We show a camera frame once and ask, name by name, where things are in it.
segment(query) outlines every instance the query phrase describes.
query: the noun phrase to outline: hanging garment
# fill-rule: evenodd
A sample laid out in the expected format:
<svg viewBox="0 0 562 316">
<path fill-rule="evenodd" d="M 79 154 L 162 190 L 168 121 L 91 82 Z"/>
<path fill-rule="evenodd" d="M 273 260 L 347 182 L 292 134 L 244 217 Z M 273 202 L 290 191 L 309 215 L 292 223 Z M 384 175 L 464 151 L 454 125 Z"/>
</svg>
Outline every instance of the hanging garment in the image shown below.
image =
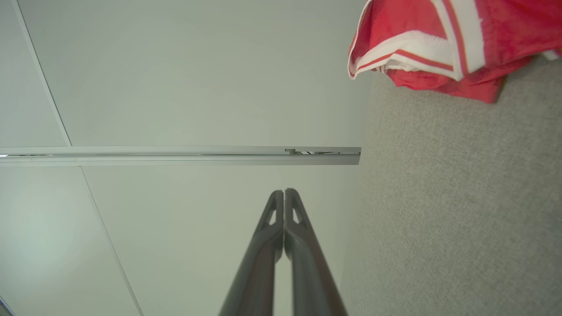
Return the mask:
<svg viewBox="0 0 562 316">
<path fill-rule="evenodd" d="M 493 103 L 507 74 L 561 48 L 561 0 L 368 0 L 347 67 Z"/>
</svg>

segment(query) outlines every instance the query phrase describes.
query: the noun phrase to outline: gray carpet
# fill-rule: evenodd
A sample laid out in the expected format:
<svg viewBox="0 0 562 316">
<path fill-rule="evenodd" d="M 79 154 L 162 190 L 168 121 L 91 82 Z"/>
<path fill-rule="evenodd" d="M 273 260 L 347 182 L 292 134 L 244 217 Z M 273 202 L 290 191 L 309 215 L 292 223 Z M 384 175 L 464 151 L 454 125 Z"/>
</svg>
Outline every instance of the gray carpet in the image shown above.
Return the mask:
<svg viewBox="0 0 562 316">
<path fill-rule="evenodd" d="M 562 315 L 562 61 L 494 105 L 375 73 L 367 132 L 350 315 Z"/>
</svg>

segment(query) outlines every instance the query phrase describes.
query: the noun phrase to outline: clothing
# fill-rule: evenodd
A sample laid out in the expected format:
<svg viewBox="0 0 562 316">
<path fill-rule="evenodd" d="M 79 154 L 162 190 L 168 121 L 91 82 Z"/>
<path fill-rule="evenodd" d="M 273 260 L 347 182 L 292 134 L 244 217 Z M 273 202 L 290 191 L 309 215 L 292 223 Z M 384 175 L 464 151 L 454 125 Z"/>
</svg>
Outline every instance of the clothing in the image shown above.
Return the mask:
<svg viewBox="0 0 562 316">
<path fill-rule="evenodd" d="M 348 71 L 397 86 L 493 103 L 505 75 L 533 55 L 562 55 L 559 0 L 368 0 Z"/>
</svg>

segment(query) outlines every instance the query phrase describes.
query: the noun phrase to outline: red and white fabric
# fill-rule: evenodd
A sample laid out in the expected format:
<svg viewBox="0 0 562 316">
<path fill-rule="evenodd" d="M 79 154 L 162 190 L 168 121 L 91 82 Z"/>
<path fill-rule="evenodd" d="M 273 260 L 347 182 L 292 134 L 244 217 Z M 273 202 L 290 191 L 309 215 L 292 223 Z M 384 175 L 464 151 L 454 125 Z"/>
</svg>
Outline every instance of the red and white fabric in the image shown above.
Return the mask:
<svg viewBox="0 0 562 316">
<path fill-rule="evenodd" d="M 347 67 L 493 103 L 506 74 L 561 48 L 561 0 L 368 0 Z"/>
</svg>

